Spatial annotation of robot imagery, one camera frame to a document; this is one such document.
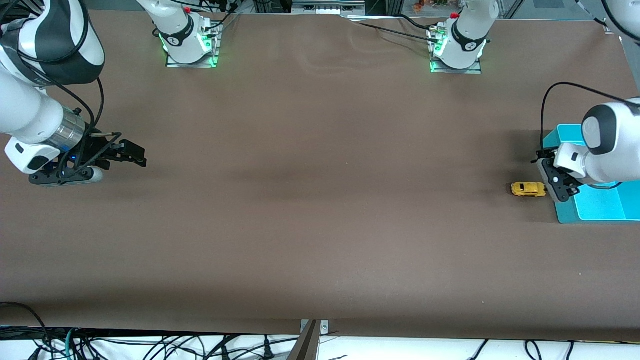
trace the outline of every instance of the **cable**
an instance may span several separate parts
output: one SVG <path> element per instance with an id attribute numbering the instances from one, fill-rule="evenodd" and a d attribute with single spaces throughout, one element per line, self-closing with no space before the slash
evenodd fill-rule
<path id="1" fill-rule="evenodd" d="M 165 343 L 165 341 L 169 338 L 169 336 L 163 336 L 160 341 L 158 341 L 152 348 L 149 349 L 149 351 L 145 354 L 145 357 L 142 358 L 142 360 L 147 360 L 147 357 L 151 354 L 151 352 L 160 344 Z"/>
<path id="2" fill-rule="evenodd" d="M 612 185 L 612 186 L 598 186 L 598 185 L 592 185 L 592 184 L 591 185 L 587 185 L 587 186 L 590 187 L 590 188 L 597 189 L 597 190 L 613 190 L 613 189 L 619 187 L 622 184 L 624 184 L 623 181 L 618 181 L 617 184 Z"/>
<path id="3" fill-rule="evenodd" d="M 205 0 L 200 0 L 200 3 L 198 3 L 198 7 L 204 8 L 204 5 L 202 3 L 204 3 Z M 207 1 L 207 8 L 209 9 L 210 12 L 213 12 L 213 8 L 211 7 L 211 2 Z"/>
<path id="4" fill-rule="evenodd" d="M 623 34 L 635 40 L 636 42 L 640 42 L 640 37 L 635 36 L 634 34 L 631 34 L 629 30 L 625 29 L 622 25 L 620 25 L 620 23 L 616 20 L 616 18 L 611 13 L 611 9 L 609 8 L 609 3 L 607 3 L 606 0 L 602 0 L 602 6 L 604 7 L 604 11 L 607 13 L 607 16 L 609 16 L 609 20 L 611 20 L 611 22 L 616 26 L 616 28 L 618 28 L 618 30 L 620 30 Z"/>
<path id="5" fill-rule="evenodd" d="M 23 5 L 23 4 L 18 4 L 18 5 L 15 6 L 15 8 L 19 9 L 19 10 L 22 10 L 24 12 L 28 12 L 31 15 L 40 16 L 40 14 L 36 13 L 32 8 L 30 8 L 30 7 L 26 6 L 26 5 Z"/>
<path id="6" fill-rule="evenodd" d="M 580 0 L 575 0 L 575 3 L 576 3 L 580 8 L 582 8 L 582 10 L 584 10 L 584 12 L 586 12 L 587 14 L 589 14 L 589 15 L 593 18 L 593 20 L 594 20 L 595 22 L 597 22 L 598 24 L 600 24 L 600 25 L 602 25 L 602 26 L 605 26 L 605 27 L 607 26 L 607 24 L 605 24 L 605 22 L 604 22 L 604 21 L 602 21 L 602 20 L 598 19 L 598 18 L 597 18 L 597 17 L 595 17 L 595 16 L 594 16 L 594 15 L 593 15 L 589 10 L 587 10 L 587 8 L 585 8 L 585 7 L 584 7 L 584 5 L 580 2 Z"/>
<path id="7" fill-rule="evenodd" d="M 197 8 L 202 8 L 204 9 L 204 6 L 198 6 L 197 4 L 189 4 L 189 3 L 183 3 L 182 1 L 178 1 L 178 0 L 169 0 L 172 3 L 176 3 L 176 4 L 181 4 L 181 5 L 186 5 L 186 6 L 195 6 Z"/>
<path id="8" fill-rule="evenodd" d="M 7 16 L 7 14 L 9 13 L 9 11 L 19 2 L 21 2 L 22 0 L 12 0 L 10 3 L 8 3 L 6 5 L 6 8 L 4 8 L 2 10 L 2 12 L 0 13 L 0 24 L 4 24 L 4 18 Z M 2 30 L 0 30 L 0 37 L 2 37 L 3 32 Z"/>
<path id="9" fill-rule="evenodd" d="M 227 24 L 227 26 L 225 26 L 224 28 L 222 28 L 222 30 L 220 30 L 220 32 L 216 35 L 220 35 L 222 33 L 225 32 L 226 29 L 231 27 L 231 24 L 234 23 L 234 21 L 236 21 L 238 18 L 240 17 L 240 14 L 237 14 L 233 19 L 231 19 L 231 21 Z"/>
<path id="10" fill-rule="evenodd" d="M 205 28 L 205 31 L 209 31 L 209 30 L 211 30 L 211 29 L 215 29 L 215 28 L 217 28 L 218 26 L 222 25 L 222 23 L 223 23 L 223 22 L 224 22 L 224 21 L 225 21 L 229 16 L 231 16 L 231 12 L 228 12 L 228 13 L 225 15 L 225 17 L 224 17 L 224 18 L 222 18 L 222 20 L 220 20 L 220 22 L 219 22 L 219 23 L 217 23 L 217 24 L 215 24 L 214 26 L 211 26 L 211 27 L 209 27 L 209 28 Z"/>
<path id="11" fill-rule="evenodd" d="M 47 332 L 47 327 L 44 325 L 44 322 L 42 321 L 40 316 L 38 316 L 38 314 L 33 309 L 31 309 L 29 306 L 22 304 L 20 302 L 12 302 L 12 301 L 2 301 L 0 302 L 0 305 L 19 307 L 21 309 L 25 309 L 26 311 L 29 311 L 33 315 L 33 317 L 36 318 L 36 320 L 38 321 L 38 324 L 40 324 L 40 327 L 42 328 L 42 332 L 44 333 L 46 341 L 49 342 L 49 344 L 51 344 L 51 337 Z"/>
<path id="12" fill-rule="evenodd" d="M 84 130 L 84 134 L 80 143 L 80 150 L 76 155 L 77 161 L 74 162 L 74 169 L 76 169 L 77 165 L 82 162 L 84 158 L 84 148 L 86 146 L 86 141 L 89 137 L 89 134 L 91 134 L 92 131 L 95 130 L 95 127 L 98 126 L 98 122 L 102 117 L 102 110 L 104 109 L 104 87 L 102 86 L 102 80 L 100 80 L 100 78 L 97 78 L 96 81 L 98 82 L 98 89 L 100 90 L 100 108 L 98 109 L 98 115 L 96 115 L 95 121 L 92 124 L 89 124 L 89 126 Z M 80 171 L 81 169 L 74 170 L 74 173 L 72 175 L 69 175 L 69 177 L 76 175 Z"/>
<path id="13" fill-rule="evenodd" d="M 482 352 L 482 349 L 484 349 L 484 346 L 489 342 L 489 339 L 485 339 L 482 344 L 480 344 L 480 347 L 476 350 L 476 354 L 473 355 L 473 357 L 471 357 L 469 360 L 477 360 L 477 358 L 480 356 L 480 353 Z"/>
<path id="14" fill-rule="evenodd" d="M 428 42 L 438 42 L 436 39 L 419 37 L 417 35 L 407 34 L 407 33 L 403 33 L 403 32 L 396 31 L 396 30 L 391 30 L 391 29 L 387 29 L 387 28 L 381 28 L 381 27 L 375 26 L 375 25 L 364 24 L 363 22 L 359 22 L 358 24 L 360 24 L 362 26 L 367 26 L 368 28 L 374 28 L 374 29 L 378 29 L 378 30 L 382 30 L 382 31 L 388 31 L 389 33 L 394 33 L 394 34 L 398 34 L 398 35 L 402 35 L 402 36 L 406 36 L 406 37 L 410 37 L 410 38 L 416 38 L 416 39 L 425 40 L 425 41 L 428 41 Z"/>
<path id="15" fill-rule="evenodd" d="M 542 98 L 542 107 L 540 109 L 540 151 L 544 151 L 545 150 L 545 146 L 544 146 L 543 142 L 544 142 L 544 139 L 545 139 L 544 138 L 544 132 L 545 132 L 545 106 L 547 105 L 547 97 L 549 97 L 549 93 L 551 92 L 551 90 L 553 90 L 553 88 L 555 88 L 556 86 L 560 86 L 560 85 L 574 86 L 576 88 L 587 90 L 588 92 L 593 92 L 594 94 L 598 94 L 600 96 L 604 96 L 606 98 L 622 102 L 623 104 L 626 104 L 627 106 L 640 108 L 640 104 L 636 104 L 634 102 L 630 102 L 630 101 L 621 99 L 621 98 L 619 98 L 617 96 L 613 96 L 611 94 L 607 94 L 605 92 L 601 92 L 599 90 L 595 90 L 594 88 L 590 88 L 588 86 L 584 86 L 584 85 L 580 85 L 580 84 L 576 84 L 576 83 L 571 83 L 569 81 L 561 81 L 559 83 L 555 83 L 555 84 L 551 85 L 549 87 L 549 89 L 547 89 L 547 92 L 545 93 L 544 98 Z"/>
<path id="16" fill-rule="evenodd" d="M 220 350 L 223 346 L 230 343 L 233 339 L 236 339 L 239 336 L 240 335 L 225 336 L 221 342 L 219 342 L 216 346 L 214 346 L 213 349 L 211 349 L 211 351 L 205 357 L 202 358 L 202 360 L 209 360 L 216 351 Z"/>
<path id="17" fill-rule="evenodd" d="M 180 340 L 180 339 L 182 339 L 182 338 L 183 338 L 182 336 L 176 336 L 176 338 L 175 338 L 175 339 L 173 339 L 173 340 L 169 341 L 168 343 L 165 343 L 165 344 L 164 344 L 164 346 L 163 346 L 160 350 L 158 350 L 158 351 L 156 352 L 156 354 L 155 354 L 155 355 L 153 355 L 149 360 L 154 360 L 154 359 L 156 358 L 156 356 L 158 356 L 158 354 L 160 354 L 163 350 L 164 350 L 164 358 L 166 359 L 166 358 L 168 357 L 168 354 L 167 354 L 167 347 L 168 347 L 169 345 L 171 345 L 172 343 L 175 343 L 176 341 L 178 341 L 178 340 Z"/>
<path id="18" fill-rule="evenodd" d="M 280 344 L 280 343 L 286 343 L 286 342 L 288 342 L 288 341 L 296 341 L 297 339 L 298 339 L 298 338 L 291 338 L 291 339 L 276 340 L 276 341 L 271 341 L 269 344 L 270 344 L 270 345 L 275 345 L 275 344 Z M 246 354 L 252 353 L 252 352 L 254 352 L 254 351 L 256 351 L 256 350 L 260 350 L 260 349 L 262 349 L 262 348 L 263 348 L 263 347 L 265 347 L 265 346 L 266 346 L 266 345 L 260 345 L 260 346 L 257 346 L 257 347 L 254 347 L 254 348 L 251 348 L 251 349 L 245 350 L 242 354 L 240 354 L 240 355 L 238 355 L 238 356 L 234 357 L 232 360 L 238 360 L 239 358 L 241 358 L 241 357 L 245 356 Z"/>
<path id="19" fill-rule="evenodd" d="M 166 355 L 166 357 L 171 356 L 171 355 L 172 355 L 174 352 L 176 352 L 178 349 L 183 350 L 183 349 L 181 348 L 181 346 L 185 345 L 185 344 L 186 344 L 186 343 L 188 343 L 189 341 L 191 341 L 191 340 L 193 340 L 193 339 L 195 339 L 195 338 L 198 338 L 198 337 L 199 337 L 199 336 L 192 336 L 192 337 L 188 338 L 187 340 L 184 340 L 182 343 L 178 344 L 178 346 L 174 347 L 171 351 L 169 351 L 169 354 L 167 354 L 167 355 Z"/>
<path id="20" fill-rule="evenodd" d="M 536 352 L 538 353 L 538 358 L 536 359 L 535 357 L 533 357 L 533 355 L 531 355 L 531 353 L 529 352 L 529 344 L 532 343 L 533 346 L 536 348 Z M 538 347 L 538 344 L 536 344 L 535 341 L 533 340 L 527 340 L 524 342 L 524 350 L 527 352 L 527 355 L 529 356 L 529 359 L 531 360 L 542 360 L 542 354 L 540 353 L 540 348 Z"/>
<path id="21" fill-rule="evenodd" d="M 264 336 L 264 356 L 262 358 L 264 360 L 271 360 L 275 357 L 273 355 L 273 351 L 271 350 L 271 343 L 269 342 L 269 336 Z"/>
<path id="22" fill-rule="evenodd" d="M 48 63 L 48 64 L 61 63 L 61 62 L 69 60 L 72 56 L 76 55 L 80 51 L 80 48 L 82 48 L 82 46 L 84 45 L 84 42 L 86 41 L 86 37 L 89 34 L 89 25 L 90 25 L 89 11 L 86 9 L 86 6 L 84 5 L 84 1 L 83 0 L 78 0 L 78 3 L 80 4 L 80 8 L 82 9 L 82 15 L 83 15 L 83 18 L 84 18 L 84 24 L 83 24 L 82 35 L 80 36 L 80 40 L 74 46 L 74 48 L 71 51 L 69 51 L 69 53 L 67 53 L 64 56 L 60 56 L 59 58 L 52 59 L 52 60 L 42 60 L 42 59 L 34 58 L 34 57 L 32 57 L 32 56 L 30 56 L 28 54 L 25 54 L 20 49 L 18 49 L 18 55 L 20 55 L 21 57 L 23 57 L 23 58 L 25 58 L 27 60 L 33 61 L 33 62 Z"/>
<path id="23" fill-rule="evenodd" d="M 378 5 L 378 3 L 379 3 L 379 2 L 380 2 L 380 0 L 377 0 L 377 1 L 373 4 L 373 6 L 371 7 L 371 9 L 369 9 L 369 12 L 368 12 L 368 13 L 366 13 L 365 15 L 370 15 L 370 14 L 371 14 L 371 12 L 373 11 L 373 9 L 375 9 L 375 8 L 376 8 L 376 6 Z"/>
<path id="24" fill-rule="evenodd" d="M 76 95 L 74 92 L 72 92 L 71 90 L 69 90 L 68 88 L 66 88 L 64 85 L 62 85 L 61 83 L 57 82 L 56 80 L 51 79 L 49 76 L 47 76 L 44 72 L 40 71 L 40 69 L 36 68 L 35 66 L 33 66 L 30 63 L 24 63 L 31 71 L 35 72 L 36 74 L 38 74 L 39 76 L 43 77 L 46 81 L 56 85 L 58 88 L 60 88 L 60 90 L 66 92 L 69 96 L 73 97 L 77 102 L 80 103 L 80 105 L 82 105 L 85 110 L 89 113 L 89 116 L 91 118 L 91 123 L 94 124 L 95 123 L 95 117 L 93 116 L 93 111 L 91 110 L 91 108 L 86 104 L 86 102 L 84 100 L 82 100 L 78 95 Z"/>
<path id="25" fill-rule="evenodd" d="M 69 354 L 69 346 L 71 343 L 71 333 L 73 331 L 73 329 L 69 330 L 69 332 L 67 333 L 67 338 L 65 339 L 65 355 L 67 355 L 67 357 L 71 357 L 71 354 Z"/>
<path id="26" fill-rule="evenodd" d="M 398 13 L 398 14 L 391 15 L 391 16 L 393 16 L 393 17 L 401 17 L 404 20 L 407 20 L 408 22 L 410 22 L 411 25 L 415 26 L 416 28 L 423 29 L 423 30 L 428 30 L 429 29 L 429 26 L 420 25 L 417 22 L 413 21 L 412 18 L 410 18 L 409 16 L 407 16 L 407 15 L 405 15 L 403 13 Z"/>
<path id="27" fill-rule="evenodd" d="M 574 343 L 575 343 L 575 341 L 569 341 L 569 351 L 566 352 L 566 357 L 564 358 L 564 360 L 569 360 L 569 358 L 571 357 L 571 353 L 573 352 Z"/>

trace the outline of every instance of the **toy car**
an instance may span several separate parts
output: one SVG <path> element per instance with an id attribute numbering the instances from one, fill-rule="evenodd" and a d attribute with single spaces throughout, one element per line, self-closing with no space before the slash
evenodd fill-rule
<path id="1" fill-rule="evenodd" d="M 547 194 L 543 183 L 513 183 L 511 184 L 511 192 L 516 196 L 541 197 Z"/>

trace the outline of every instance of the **robotic arm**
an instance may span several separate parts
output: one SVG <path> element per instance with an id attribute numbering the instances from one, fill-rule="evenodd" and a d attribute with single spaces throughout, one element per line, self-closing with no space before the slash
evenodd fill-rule
<path id="1" fill-rule="evenodd" d="M 640 45 L 640 2 L 602 4 L 607 26 Z M 640 98 L 591 108 L 582 119 L 582 137 L 586 146 L 562 143 L 539 154 L 538 169 L 554 201 L 568 201 L 585 184 L 640 180 Z"/>
<path id="2" fill-rule="evenodd" d="M 500 13 L 498 0 L 467 0 L 457 19 L 438 24 L 442 43 L 435 47 L 433 56 L 457 70 L 471 67 L 486 45 L 486 36 Z"/>
<path id="3" fill-rule="evenodd" d="M 169 0 L 137 0 L 160 31 L 165 50 L 179 63 L 211 51 L 204 42 L 209 19 Z M 0 27 L 0 133 L 11 140 L 5 153 L 34 184 L 93 183 L 110 161 L 145 167 L 145 150 L 119 133 L 101 133 L 80 110 L 50 98 L 45 87 L 88 84 L 104 67 L 104 50 L 82 0 L 44 0 L 39 16 Z M 114 136 L 111 141 L 106 138 Z"/>

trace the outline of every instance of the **metal base plate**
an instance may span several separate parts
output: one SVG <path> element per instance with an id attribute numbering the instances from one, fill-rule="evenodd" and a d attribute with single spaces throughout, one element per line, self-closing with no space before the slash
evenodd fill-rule
<path id="1" fill-rule="evenodd" d="M 216 25 L 220 22 L 212 21 L 211 24 Z M 211 42 L 211 52 L 205 54 L 202 59 L 190 64 L 183 64 L 176 62 L 171 56 L 168 55 L 166 57 L 166 67 L 179 67 L 179 68 L 187 68 L 187 69 L 210 69 L 218 67 L 218 58 L 220 57 L 220 43 L 222 41 L 222 29 L 224 25 L 216 26 L 214 29 L 211 29 L 211 34 L 213 37 L 209 40 Z"/>
<path id="2" fill-rule="evenodd" d="M 473 74 L 478 75 L 482 74 L 482 68 L 480 67 L 480 59 L 477 59 L 473 65 L 471 65 L 467 69 L 454 69 L 448 67 L 440 58 L 435 56 L 433 53 L 435 52 L 436 47 L 440 50 L 440 46 L 442 42 L 445 40 L 446 36 L 444 34 L 444 22 L 439 22 L 437 26 L 432 26 L 429 30 L 426 31 L 427 37 L 430 39 L 438 40 L 438 43 L 430 42 L 429 43 L 429 57 L 430 59 L 430 67 L 431 72 L 444 72 L 446 74 Z"/>
<path id="3" fill-rule="evenodd" d="M 482 68 L 480 67 L 480 60 L 476 60 L 476 62 L 471 65 L 468 69 L 458 70 L 452 69 L 446 66 L 442 60 L 436 58 L 431 55 L 431 72 L 445 72 L 447 74 L 473 74 L 478 75 L 482 74 Z"/>
<path id="4" fill-rule="evenodd" d="M 305 327 L 309 323 L 309 320 L 300 320 L 300 334 L 305 330 Z M 327 335 L 329 333 L 329 320 L 320 320 L 320 335 Z"/>

